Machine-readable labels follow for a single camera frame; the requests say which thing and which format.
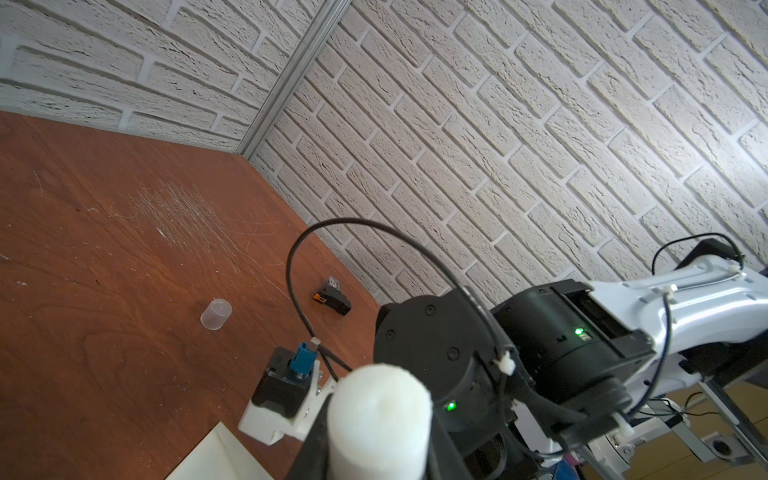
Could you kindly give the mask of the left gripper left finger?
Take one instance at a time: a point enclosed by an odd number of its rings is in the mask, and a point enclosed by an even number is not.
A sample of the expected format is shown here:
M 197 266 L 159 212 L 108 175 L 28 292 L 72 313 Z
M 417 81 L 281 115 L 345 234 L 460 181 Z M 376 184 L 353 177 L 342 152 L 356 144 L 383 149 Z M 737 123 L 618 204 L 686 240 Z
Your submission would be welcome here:
M 326 480 L 330 479 L 328 410 L 330 396 L 303 442 L 285 480 Z

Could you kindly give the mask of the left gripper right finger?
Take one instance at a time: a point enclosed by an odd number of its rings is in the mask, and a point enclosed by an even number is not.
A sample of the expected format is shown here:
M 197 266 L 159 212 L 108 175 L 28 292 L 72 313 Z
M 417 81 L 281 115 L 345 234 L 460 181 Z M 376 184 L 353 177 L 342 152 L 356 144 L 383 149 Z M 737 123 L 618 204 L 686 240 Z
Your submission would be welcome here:
M 431 480 L 471 480 L 464 459 L 440 420 L 434 416 L 431 423 L 427 454 L 427 478 Z

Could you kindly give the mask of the white glue stick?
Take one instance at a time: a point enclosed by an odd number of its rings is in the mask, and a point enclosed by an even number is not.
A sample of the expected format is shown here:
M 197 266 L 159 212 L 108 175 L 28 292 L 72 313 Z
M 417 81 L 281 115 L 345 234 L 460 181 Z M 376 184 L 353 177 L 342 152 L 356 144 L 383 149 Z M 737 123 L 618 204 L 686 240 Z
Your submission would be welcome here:
M 420 479 L 426 471 L 433 402 L 405 369 L 360 367 L 344 377 L 327 412 L 333 479 Z

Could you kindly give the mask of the cream envelope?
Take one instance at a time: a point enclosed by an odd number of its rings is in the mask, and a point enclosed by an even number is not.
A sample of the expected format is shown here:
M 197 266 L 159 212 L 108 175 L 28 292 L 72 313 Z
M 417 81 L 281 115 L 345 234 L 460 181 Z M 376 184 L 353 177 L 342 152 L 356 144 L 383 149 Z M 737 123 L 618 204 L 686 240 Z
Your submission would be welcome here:
M 273 477 L 226 425 L 219 422 L 166 479 L 273 480 Z

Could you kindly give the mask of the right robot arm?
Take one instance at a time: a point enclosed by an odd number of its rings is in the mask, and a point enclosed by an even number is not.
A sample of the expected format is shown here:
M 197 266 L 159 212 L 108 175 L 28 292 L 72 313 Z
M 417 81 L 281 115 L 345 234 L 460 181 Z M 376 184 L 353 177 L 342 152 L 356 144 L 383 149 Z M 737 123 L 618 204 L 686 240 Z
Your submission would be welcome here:
M 419 296 L 380 309 L 373 358 L 431 393 L 449 476 L 528 479 L 648 419 L 653 398 L 764 362 L 767 278 L 704 241 L 665 274 L 563 280 L 492 309 L 462 289 Z

